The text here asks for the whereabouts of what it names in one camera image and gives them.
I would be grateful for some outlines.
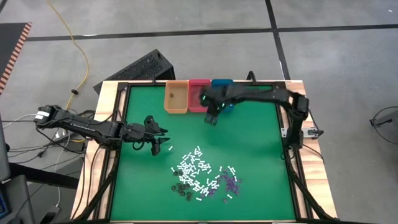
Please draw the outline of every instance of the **orange and black striped panel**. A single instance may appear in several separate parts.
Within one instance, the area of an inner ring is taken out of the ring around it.
[[[14,49],[10,52],[11,55],[8,62],[5,64],[4,71],[0,71],[0,95],[2,95],[2,93],[4,92],[4,89],[7,85],[7,81],[10,79],[12,69],[14,68],[15,63],[17,62],[18,56],[22,50],[22,46],[26,41],[27,35],[31,27],[32,23],[29,22],[26,23],[25,26],[22,28],[22,34],[19,36],[19,39],[17,40]]]

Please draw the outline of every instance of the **black frame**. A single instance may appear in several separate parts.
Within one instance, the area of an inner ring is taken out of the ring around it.
[[[283,82],[283,81],[280,81],[280,82],[279,81],[275,81],[275,82],[257,82],[255,80],[253,80],[251,82],[235,82],[235,83],[240,83],[240,84],[243,84],[244,86],[269,85],[269,86],[272,86],[272,89],[286,88],[286,83]],[[134,86],[165,86],[165,82],[143,82],[143,83],[139,83],[139,82],[137,82],[137,83],[119,82],[118,91],[116,93],[116,100],[115,100],[115,103],[114,103],[113,111],[116,111],[117,108],[119,108],[120,99],[121,99],[121,91],[123,91],[125,88],[127,88],[126,89],[126,96],[125,96],[125,99],[124,99],[123,111],[121,112],[121,114],[122,114],[122,118],[121,119],[122,120],[126,120],[126,116],[127,116],[126,110],[127,110],[128,106],[129,106],[131,88],[134,87]],[[279,105],[275,105],[275,109],[276,109],[276,112],[277,112],[279,127],[283,128],[284,127],[284,120],[283,120],[283,117],[282,117],[282,110],[281,110]],[[112,119],[116,120],[117,115],[118,114],[115,113]],[[280,133],[280,140],[281,140],[281,143],[283,143],[282,133]],[[300,158],[299,150],[297,150],[297,152],[294,152],[294,154],[296,156],[295,163],[296,163],[296,166],[297,166],[297,171],[299,173],[300,180],[305,184],[305,177],[304,177],[304,173],[303,173],[303,166],[302,166],[302,161],[301,161],[301,158]],[[104,180],[106,178],[106,171],[108,170],[110,155],[111,155],[111,153],[109,151],[107,151],[105,153],[104,162],[103,162],[102,171],[101,171],[101,177],[100,177],[100,180],[99,180],[100,185],[102,185],[102,183],[104,182]],[[117,159],[117,161],[114,161],[114,163],[117,162],[118,165],[119,165],[120,157],[117,157],[115,159]],[[287,166],[288,166],[288,161],[287,160],[285,160],[285,165],[286,165],[286,168],[287,168]],[[109,186],[108,202],[106,204],[106,212],[105,212],[105,219],[107,219],[107,220],[110,220],[110,218],[111,218],[111,210],[112,210],[112,205],[113,205],[114,188],[115,188],[116,181],[117,181],[117,174],[118,174],[118,166],[116,168],[116,178],[112,181],[111,185]],[[301,217],[301,214],[300,214],[300,207],[299,207],[299,200],[298,200],[298,196],[297,196],[297,191],[296,191],[295,183],[294,183],[293,179],[291,178],[291,176],[289,174],[287,174],[287,176],[288,176],[288,179],[289,179],[290,194],[291,194],[291,197],[292,197],[292,205],[293,205],[294,215],[295,215],[295,219],[298,220],[298,219],[300,219],[302,217]],[[94,209],[94,216],[93,216],[94,220],[98,219],[98,216],[99,216],[99,213],[100,213],[100,206],[101,206],[101,203],[98,203],[96,208]],[[312,209],[311,209],[310,205],[308,204],[308,206],[307,206],[307,204],[306,204],[305,209],[306,209],[307,215],[309,213],[311,214],[311,217],[307,216],[307,218],[312,218]]]

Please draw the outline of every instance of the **concrete floor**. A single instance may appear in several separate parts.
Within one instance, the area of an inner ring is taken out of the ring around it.
[[[263,0],[53,0],[72,32],[115,34],[193,29],[270,28]],[[278,27],[394,24],[398,2],[373,0],[272,0]],[[44,0],[8,1],[0,22],[32,22],[32,37],[67,35]],[[357,222],[398,220],[398,148],[371,129],[368,119],[398,105],[397,29],[281,33],[290,76],[304,80],[310,107],[325,130],[320,145],[338,216]],[[79,40],[90,77],[72,108],[94,110],[92,86],[153,49],[174,65],[178,79],[283,79],[272,33]],[[67,40],[26,42],[5,92],[4,119],[35,113],[38,106],[65,106],[85,72],[83,57]],[[396,138],[390,127],[384,133]],[[46,140],[32,124],[5,131],[12,147]],[[53,164],[60,149],[28,163]],[[15,158],[24,161],[33,154]],[[63,153],[61,160],[74,155]]]

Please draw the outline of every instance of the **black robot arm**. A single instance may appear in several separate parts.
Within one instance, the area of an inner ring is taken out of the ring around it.
[[[281,105],[292,121],[288,128],[286,145],[301,148],[303,144],[303,121],[308,117],[309,100],[299,94],[286,89],[258,90],[245,88],[242,85],[226,85],[221,88],[204,86],[201,90],[200,103],[207,106],[205,122],[216,125],[218,115],[229,105],[236,105],[244,101],[258,101]]]
[[[152,155],[160,152],[160,145],[170,138],[164,136],[166,129],[160,128],[152,116],[147,116],[144,124],[126,124],[124,121],[95,121],[78,114],[70,113],[57,105],[39,107],[34,119],[36,128],[62,128],[94,139],[101,147],[117,150],[122,142],[133,142],[133,148],[140,150],[145,143],[152,144]]]

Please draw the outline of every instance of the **green mat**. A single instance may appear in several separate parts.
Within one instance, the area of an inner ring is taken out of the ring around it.
[[[282,142],[274,104],[242,103],[232,113],[221,114],[218,124],[212,126],[203,122],[204,114],[168,114],[164,91],[164,86],[131,89],[127,122],[141,124],[147,115],[153,115],[160,127],[169,130],[166,136],[171,140],[156,157],[150,153],[150,144],[140,151],[123,144],[112,221],[295,219],[285,162],[280,158]],[[203,153],[200,159],[211,165],[212,172],[203,171],[195,180],[206,184],[207,178],[224,174],[220,166],[234,167],[236,177],[242,179],[237,183],[239,195],[226,192],[224,182],[214,197],[202,201],[195,200],[200,193],[192,188],[191,201],[172,191],[179,179],[171,167],[177,170],[182,157],[193,154],[197,146]]]

